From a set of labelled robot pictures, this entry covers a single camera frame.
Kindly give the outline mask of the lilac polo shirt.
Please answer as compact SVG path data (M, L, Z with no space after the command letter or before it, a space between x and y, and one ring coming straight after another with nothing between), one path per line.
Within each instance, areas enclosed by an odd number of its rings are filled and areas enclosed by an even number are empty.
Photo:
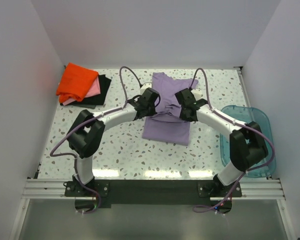
M192 79L173 79L164 72L152 74L152 88L159 93L156 115L147 117L142 138L187 146L190 139L190 123L180 119L181 105L175 94L198 84Z

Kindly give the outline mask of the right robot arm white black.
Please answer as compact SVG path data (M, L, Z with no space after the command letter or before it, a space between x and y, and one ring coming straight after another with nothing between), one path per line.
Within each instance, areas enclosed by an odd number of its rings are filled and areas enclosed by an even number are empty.
M230 117L214 108L209 100L196 99L188 88L177 92L175 97L181 106L181 120L206 124L229 142L230 162L213 177L212 185L213 192L223 197L231 190L231 184L268 156L267 137L256 122Z

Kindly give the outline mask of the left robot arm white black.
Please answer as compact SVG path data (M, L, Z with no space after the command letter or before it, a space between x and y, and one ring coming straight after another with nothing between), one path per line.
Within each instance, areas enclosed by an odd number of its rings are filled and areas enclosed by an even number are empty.
M141 95L127 100L124 107L94 113L81 111L67 138L69 147L79 158L74 164L75 178L78 181L75 189L78 193L89 196L94 190L93 155L101 144L104 132L123 123L156 115L156 106L160 100L160 94L148 87Z

